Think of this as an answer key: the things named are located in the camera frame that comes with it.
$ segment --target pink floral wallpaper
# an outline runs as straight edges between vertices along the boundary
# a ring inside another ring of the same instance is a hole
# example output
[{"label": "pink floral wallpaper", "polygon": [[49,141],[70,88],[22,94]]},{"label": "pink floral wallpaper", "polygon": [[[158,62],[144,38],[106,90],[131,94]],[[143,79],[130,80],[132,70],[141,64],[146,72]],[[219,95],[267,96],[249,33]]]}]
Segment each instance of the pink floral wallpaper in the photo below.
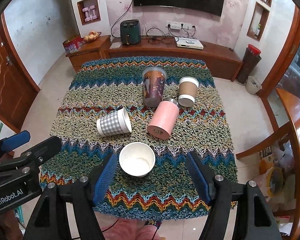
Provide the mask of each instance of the pink floral wallpaper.
[{"label": "pink floral wallpaper", "polygon": [[[190,9],[165,7],[131,7],[125,17],[113,28],[113,34],[120,36],[120,22],[128,19],[138,19],[141,24],[141,34],[145,35],[145,26],[160,28],[168,33],[166,21],[191,23],[196,26],[194,37],[201,41],[234,48],[246,14],[249,0],[224,0],[221,17]],[[128,9],[131,0],[106,0],[110,26]],[[150,35],[161,35],[159,30],[150,30]],[[184,36],[185,31],[173,31],[176,36]]]}]

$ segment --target glass door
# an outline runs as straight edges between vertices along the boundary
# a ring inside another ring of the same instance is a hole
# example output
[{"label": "glass door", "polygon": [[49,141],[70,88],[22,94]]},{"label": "glass door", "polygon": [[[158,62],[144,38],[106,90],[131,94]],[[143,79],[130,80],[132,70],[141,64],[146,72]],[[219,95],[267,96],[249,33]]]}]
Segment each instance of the glass door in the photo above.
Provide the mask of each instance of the glass door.
[{"label": "glass door", "polygon": [[[276,88],[284,89],[300,98],[300,45],[290,66],[276,85]],[[288,122],[289,119],[275,89],[271,91],[267,100],[274,113],[278,126],[281,127]]]}]

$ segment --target green air fryer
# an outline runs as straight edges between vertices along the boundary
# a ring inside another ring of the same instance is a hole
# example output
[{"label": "green air fryer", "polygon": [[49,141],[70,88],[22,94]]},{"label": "green air fryer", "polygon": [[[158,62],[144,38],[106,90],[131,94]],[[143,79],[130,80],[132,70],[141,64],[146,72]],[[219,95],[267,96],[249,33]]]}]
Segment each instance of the green air fryer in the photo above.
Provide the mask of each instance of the green air fryer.
[{"label": "green air fryer", "polygon": [[139,20],[127,20],[120,23],[120,36],[122,44],[137,44],[141,41],[141,28]]}]

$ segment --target blue gripper pad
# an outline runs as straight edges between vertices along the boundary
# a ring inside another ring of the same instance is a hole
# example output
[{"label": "blue gripper pad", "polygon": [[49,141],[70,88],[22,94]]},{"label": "blue gripper pad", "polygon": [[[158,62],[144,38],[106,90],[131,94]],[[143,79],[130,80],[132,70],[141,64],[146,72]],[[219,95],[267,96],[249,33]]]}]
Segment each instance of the blue gripper pad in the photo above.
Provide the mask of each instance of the blue gripper pad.
[{"label": "blue gripper pad", "polygon": [[30,133],[26,130],[2,140],[1,151],[8,153],[30,141]]},{"label": "blue gripper pad", "polygon": [[94,187],[93,203],[97,205],[105,198],[108,187],[113,180],[115,170],[117,168],[118,156],[112,154]]},{"label": "blue gripper pad", "polygon": [[209,196],[207,181],[205,180],[190,153],[188,153],[186,156],[186,167],[190,173],[194,187],[197,190],[199,197],[207,205],[210,205],[212,199]]}]

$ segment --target checkered paper cup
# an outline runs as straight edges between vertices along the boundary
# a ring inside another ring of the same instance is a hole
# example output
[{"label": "checkered paper cup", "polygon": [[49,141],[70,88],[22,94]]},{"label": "checkered paper cup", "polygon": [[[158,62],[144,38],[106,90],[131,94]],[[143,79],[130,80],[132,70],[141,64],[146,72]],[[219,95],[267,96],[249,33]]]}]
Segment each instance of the checkered paper cup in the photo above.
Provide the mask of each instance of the checkered paper cup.
[{"label": "checkered paper cup", "polygon": [[101,137],[132,132],[129,115],[125,108],[108,114],[97,120],[97,129]]}]

